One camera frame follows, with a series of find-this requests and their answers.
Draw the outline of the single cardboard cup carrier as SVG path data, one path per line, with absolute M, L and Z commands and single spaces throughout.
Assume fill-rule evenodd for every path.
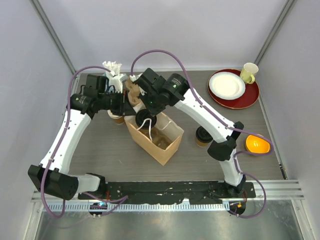
M 140 129 L 139 131 L 144 134 L 149 140 L 151 140 L 154 145 L 163 150 L 166 150 L 167 147 L 173 142 L 164 133 L 162 133 L 155 127 L 151 128 L 150 133 L 148 129 Z

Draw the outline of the brown paper bag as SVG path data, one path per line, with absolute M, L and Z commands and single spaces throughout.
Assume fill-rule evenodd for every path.
M 158 114 L 151 129 L 139 129 L 133 116 L 126 116 L 124 121 L 134 142 L 161 165 L 164 166 L 179 149 L 184 130 L 166 114 Z

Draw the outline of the black coffee cup lid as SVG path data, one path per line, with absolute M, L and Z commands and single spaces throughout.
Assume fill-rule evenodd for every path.
M 213 137 L 202 126 L 197 128 L 195 137 L 198 141 L 206 144 L 213 141 Z

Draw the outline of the brown paper cup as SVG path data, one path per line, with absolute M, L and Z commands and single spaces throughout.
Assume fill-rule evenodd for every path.
M 195 141 L 196 141 L 196 144 L 199 146 L 199 147 L 206 147 L 209 143 L 208 142 L 202 142 L 202 141 L 200 141 L 199 139 L 195 139 Z

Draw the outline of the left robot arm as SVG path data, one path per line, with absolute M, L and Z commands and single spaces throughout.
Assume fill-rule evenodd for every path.
M 70 97 L 62 126 L 48 153 L 39 165 L 31 165 L 27 172 L 42 196 L 68 201 L 84 192 L 97 200 L 106 195 L 105 177 L 95 173 L 70 175 L 69 170 L 81 136 L 95 114 L 110 111 L 120 118 L 136 114 L 123 90 L 127 79 L 123 73 L 112 78 L 89 74 L 81 91 Z

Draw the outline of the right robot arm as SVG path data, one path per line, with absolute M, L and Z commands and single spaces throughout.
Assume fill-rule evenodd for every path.
M 167 106 L 186 113 L 213 138 L 208 154 L 219 161 L 224 174 L 226 193 L 233 198 L 244 191 L 246 177 L 241 173 L 235 153 L 237 138 L 244 128 L 241 122 L 223 119 L 223 116 L 207 104 L 191 84 L 180 74 L 168 79 L 147 68 L 138 76 L 131 76 L 139 86 L 139 98 L 151 115 L 158 115 Z

